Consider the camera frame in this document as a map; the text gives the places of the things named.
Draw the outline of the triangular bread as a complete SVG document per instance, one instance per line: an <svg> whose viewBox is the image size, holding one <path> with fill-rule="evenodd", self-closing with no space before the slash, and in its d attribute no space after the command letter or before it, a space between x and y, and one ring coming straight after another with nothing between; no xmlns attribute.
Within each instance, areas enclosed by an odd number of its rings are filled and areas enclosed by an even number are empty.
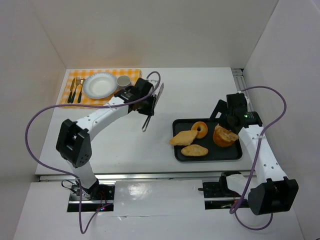
<svg viewBox="0 0 320 240"><path fill-rule="evenodd" d="M172 146L190 146L197 137L197 130L184 130L175 135L169 144Z"/></svg>

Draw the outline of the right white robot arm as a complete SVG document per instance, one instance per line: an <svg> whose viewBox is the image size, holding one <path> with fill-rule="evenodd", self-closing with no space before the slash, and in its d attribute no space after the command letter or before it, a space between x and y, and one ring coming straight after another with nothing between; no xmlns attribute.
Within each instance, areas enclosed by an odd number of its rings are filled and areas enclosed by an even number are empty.
<svg viewBox="0 0 320 240"><path fill-rule="evenodd" d="M227 174L226 187L230 191L244 194L249 208L255 215L287 212L291 209L299 186L289 179L276 160L265 136L260 116L248 111L243 93L228 94L226 100L219 100L211 117L218 124L238 135L244 143L252 161L256 181L247 183L242 174Z"/></svg>

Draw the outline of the metal tongs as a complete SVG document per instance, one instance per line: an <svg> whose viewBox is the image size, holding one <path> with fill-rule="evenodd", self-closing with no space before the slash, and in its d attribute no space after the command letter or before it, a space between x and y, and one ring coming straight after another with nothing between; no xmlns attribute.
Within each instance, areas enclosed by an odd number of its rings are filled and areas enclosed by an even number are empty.
<svg viewBox="0 0 320 240"><path fill-rule="evenodd" d="M152 110L153 110L153 112L155 111L155 107L156 107L156 105L157 105L157 103L158 103L158 101L159 101L159 99L160 99L160 96L161 96L163 90L164 90L164 83L161 84L161 86L160 86L160 88L159 88L159 91L158 91L158 94L155 96L155 100L154 100L154 103L153 103L153 105L152 105ZM151 115L151 116L148 116L148 117L146 118L146 120L145 120L145 122L144 122L144 124L143 124L143 126L142 126L142 128L141 128L141 130L142 130L143 133L147 130L148 125L149 125L150 120L151 120L151 117L152 117L152 115Z"/></svg>

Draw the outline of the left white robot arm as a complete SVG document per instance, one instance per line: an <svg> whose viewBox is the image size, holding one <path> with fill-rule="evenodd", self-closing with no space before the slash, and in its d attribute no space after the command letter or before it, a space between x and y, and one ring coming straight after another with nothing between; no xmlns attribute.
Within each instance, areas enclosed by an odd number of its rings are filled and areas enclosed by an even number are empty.
<svg viewBox="0 0 320 240"><path fill-rule="evenodd" d="M99 180L90 165L91 141L111 123L132 111L151 116L157 99L156 94L150 95L154 89L150 81L138 78L135 85L118 91L103 108L76 121L66 119L62 122L56 150L78 176L76 183L82 185L91 199L99 191Z"/></svg>

